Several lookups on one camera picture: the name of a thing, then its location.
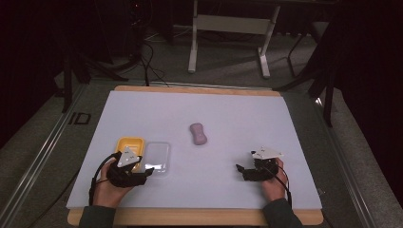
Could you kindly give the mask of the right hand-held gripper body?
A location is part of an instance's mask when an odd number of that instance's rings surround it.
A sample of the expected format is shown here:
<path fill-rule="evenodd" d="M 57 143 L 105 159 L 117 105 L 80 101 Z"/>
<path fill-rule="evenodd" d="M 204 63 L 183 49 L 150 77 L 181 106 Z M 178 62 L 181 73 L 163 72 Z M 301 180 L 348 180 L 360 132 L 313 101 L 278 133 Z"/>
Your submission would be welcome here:
<path fill-rule="evenodd" d="M 251 155 L 254 167 L 242 170 L 242 176 L 246 181 L 268 181 L 278 173 L 276 159 L 283 156 L 281 152 L 262 146 L 252 151 Z"/>

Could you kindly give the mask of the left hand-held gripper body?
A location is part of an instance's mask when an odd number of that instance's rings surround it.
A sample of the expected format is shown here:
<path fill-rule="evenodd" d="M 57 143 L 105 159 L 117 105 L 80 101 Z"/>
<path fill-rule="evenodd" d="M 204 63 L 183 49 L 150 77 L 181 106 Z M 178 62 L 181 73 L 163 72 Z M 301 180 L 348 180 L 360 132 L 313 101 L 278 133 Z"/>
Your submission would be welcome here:
<path fill-rule="evenodd" d="M 135 172 L 134 168 L 142 161 L 142 156 L 137 155 L 128 146 L 117 153 L 116 161 L 106 172 L 108 180 L 116 187 L 126 188 L 144 185 L 148 171 Z"/>

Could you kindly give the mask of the clear plastic container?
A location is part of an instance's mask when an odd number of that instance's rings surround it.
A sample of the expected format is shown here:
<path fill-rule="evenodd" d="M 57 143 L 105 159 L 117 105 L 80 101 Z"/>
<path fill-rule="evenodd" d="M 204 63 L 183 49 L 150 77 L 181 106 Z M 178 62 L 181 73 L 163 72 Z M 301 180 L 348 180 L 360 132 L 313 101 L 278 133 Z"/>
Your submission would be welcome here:
<path fill-rule="evenodd" d="M 170 165 L 170 144 L 167 142 L 149 142 L 146 145 L 142 170 L 153 168 L 152 178 L 163 178 L 168 174 Z"/>

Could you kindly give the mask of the yellow soap dish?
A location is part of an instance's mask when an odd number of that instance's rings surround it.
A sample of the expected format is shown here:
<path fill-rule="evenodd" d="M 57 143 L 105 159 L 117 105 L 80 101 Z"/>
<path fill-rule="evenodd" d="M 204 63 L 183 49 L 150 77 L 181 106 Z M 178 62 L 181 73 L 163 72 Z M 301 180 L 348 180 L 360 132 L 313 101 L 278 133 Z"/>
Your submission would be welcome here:
<path fill-rule="evenodd" d="M 132 166 L 132 172 L 141 169 L 141 160 L 144 156 L 144 139 L 139 137 L 122 137 L 116 145 L 116 152 L 120 156 L 118 167 Z"/>

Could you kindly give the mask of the pink soap bar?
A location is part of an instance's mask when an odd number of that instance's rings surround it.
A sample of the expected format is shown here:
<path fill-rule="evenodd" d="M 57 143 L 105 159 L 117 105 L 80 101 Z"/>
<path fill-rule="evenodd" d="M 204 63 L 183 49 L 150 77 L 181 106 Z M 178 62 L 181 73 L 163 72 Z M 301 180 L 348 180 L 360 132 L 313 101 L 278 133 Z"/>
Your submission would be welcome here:
<path fill-rule="evenodd" d="M 192 123 L 189 126 L 189 130 L 195 145 L 203 145 L 207 143 L 207 137 L 204 134 L 203 125 L 201 123 Z"/>

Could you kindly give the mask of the person's right hand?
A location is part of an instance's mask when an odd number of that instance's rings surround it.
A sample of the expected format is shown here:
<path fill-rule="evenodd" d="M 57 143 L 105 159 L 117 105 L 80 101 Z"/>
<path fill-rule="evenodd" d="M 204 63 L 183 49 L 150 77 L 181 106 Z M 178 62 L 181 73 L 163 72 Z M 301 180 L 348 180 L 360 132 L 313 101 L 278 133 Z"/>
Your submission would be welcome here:
<path fill-rule="evenodd" d="M 274 200 L 281 200 L 284 199 L 286 196 L 285 186 L 288 180 L 282 170 L 283 162 L 280 158 L 276 158 L 276 162 L 278 164 L 277 175 L 273 179 L 266 180 L 261 183 L 262 192 L 268 202 L 272 202 Z"/>

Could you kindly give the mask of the person's left hand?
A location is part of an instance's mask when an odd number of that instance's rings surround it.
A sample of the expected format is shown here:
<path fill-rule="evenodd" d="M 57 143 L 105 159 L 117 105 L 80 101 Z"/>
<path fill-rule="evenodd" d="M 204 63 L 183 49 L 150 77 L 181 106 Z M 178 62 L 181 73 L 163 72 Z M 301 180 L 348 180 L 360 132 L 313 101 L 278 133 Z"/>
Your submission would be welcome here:
<path fill-rule="evenodd" d="M 107 171 L 114 160 L 108 161 L 101 169 L 101 176 L 96 181 L 93 205 L 116 209 L 132 187 L 116 187 L 107 179 Z"/>

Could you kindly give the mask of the white table mat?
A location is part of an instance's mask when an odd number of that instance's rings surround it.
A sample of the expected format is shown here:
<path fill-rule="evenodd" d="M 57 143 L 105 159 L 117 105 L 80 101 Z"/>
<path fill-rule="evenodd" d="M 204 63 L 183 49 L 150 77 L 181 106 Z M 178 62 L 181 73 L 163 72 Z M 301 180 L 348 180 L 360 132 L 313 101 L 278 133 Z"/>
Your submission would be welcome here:
<path fill-rule="evenodd" d="M 193 143 L 189 126 L 194 123 L 203 125 L 206 144 Z M 236 164 L 252 167 L 251 152 L 262 146 L 283 154 L 293 207 L 321 206 L 287 104 L 280 96 L 110 92 L 68 208 L 86 206 L 96 169 L 121 137 L 170 144 L 168 174 L 151 175 L 145 185 L 125 197 L 124 207 L 259 209 L 265 203 L 259 184 L 244 180 Z"/>

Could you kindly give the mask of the black tripod stand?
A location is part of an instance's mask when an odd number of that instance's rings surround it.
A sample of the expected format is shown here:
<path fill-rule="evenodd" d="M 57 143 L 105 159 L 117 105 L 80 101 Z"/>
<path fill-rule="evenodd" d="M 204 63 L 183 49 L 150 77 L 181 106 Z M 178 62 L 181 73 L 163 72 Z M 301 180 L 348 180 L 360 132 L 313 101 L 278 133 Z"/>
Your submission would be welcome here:
<path fill-rule="evenodd" d="M 331 121 L 331 111 L 333 103 L 335 76 L 332 75 L 331 73 L 326 72 L 324 68 L 318 65 L 319 53 L 317 51 L 317 49 L 319 48 L 321 38 L 323 37 L 328 25 L 329 25 L 328 22 L 314 21 L 307 26 L 306 30 L 297 39 L 297 41 L 295 42 L 295 44 L 293 45 L 293 47 L 291 48 L 291 50 L 287 55 L 287 64 L 291 70 L 292 75 L 295 77 L 295 80 L 285 85 L 273 87 L 273 90 L 287 91 L 309 80 L 313 80 L 313 83 L 308 89 L 308 95 L 311 98 L 315 98 L 318 100 L 322 92 L 325 92 L 323 119 L 329 127 L 332 127 L 333 125 Z M 297 47 L 299 42 L 307 34 L 310 34 L 313 37 L 314 41 L 317 43 L 317 46 L 312 56 L 309 58 L 306 66 L 299 72 L 299 74 L 295 74 L 291 60 L 291 54 Z"/>
<path fill-rule="evenodd" d="M 80 83 L 89 83 L 90 75 L 87 66 L 94 67 L 112 80 L 127 82 L 127 78 L 117 75 L 111 69 L 77 52 L 74 47 L 66 46 L 63 57 L 63 87 L 58 91 L 58 95 L 64 98 L 63 113 L 66 113 L 72 105 L 72 76 L 75 75 Z"/>

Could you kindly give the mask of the metal floor rail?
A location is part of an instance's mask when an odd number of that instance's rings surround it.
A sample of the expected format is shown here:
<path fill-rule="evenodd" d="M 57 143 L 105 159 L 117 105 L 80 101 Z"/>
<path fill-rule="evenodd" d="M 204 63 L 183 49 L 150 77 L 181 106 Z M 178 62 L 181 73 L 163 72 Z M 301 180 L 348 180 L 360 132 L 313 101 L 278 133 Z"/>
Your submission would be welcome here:
<path fill-rule="evenodd" d="M 346 157 L 344 151 L 341 147 L 340 141 L 332 127 L 330 127 L 322 117 L 322 113 L 324 111 L 324 103 L 319 99 L 313 99 L 313 104 L 316 110 L 316 114 L 319 117 L 319 120 L 324 125 L 324 130 L 327 133 L 332 148 L 334 149 L 335 160 L 337 167 L 339 169 L 340 175 L 343 178 L 345 183 L 346 189 L 350 195 L 352 203 L 355 207 L 355 211 L 359 217 L 360 223 L 363 228 L 376 228 L 374 217 L 372 216 L 371 212 L 369 211 L 368 205 L 363 198 L 358 184 L 356 182 L 355 176 L 350 165 L 346 161 Z"/>
<path fill-rule="evenodd" d="M 65 111 L 64 103 L 52 97 L 0 149 L 0 228 L 12 224 L 86 88 L 77 86 Z"/>

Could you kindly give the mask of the white metal table frame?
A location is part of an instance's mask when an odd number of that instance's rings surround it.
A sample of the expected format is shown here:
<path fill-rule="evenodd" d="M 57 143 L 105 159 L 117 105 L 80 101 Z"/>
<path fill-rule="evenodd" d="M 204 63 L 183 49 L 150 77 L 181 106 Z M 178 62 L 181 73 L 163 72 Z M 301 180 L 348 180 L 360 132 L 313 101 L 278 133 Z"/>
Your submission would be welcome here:
<path fill-rule="evenodd" d="M 281 6 L 275 6 L 270 19 L 258 19 L 199 14 L 198 4 L 199 0 L 193 0 L 192 43 L 188 62 L 188 72 L 194 73 L 197 68 L 198 31 L 208 30 L 263 35 L 264 43 L 257 49 L 257 52 L 262 77 L 269 78 L 271 73 L 269 70 L 266 52 L 277 23 Z"/>

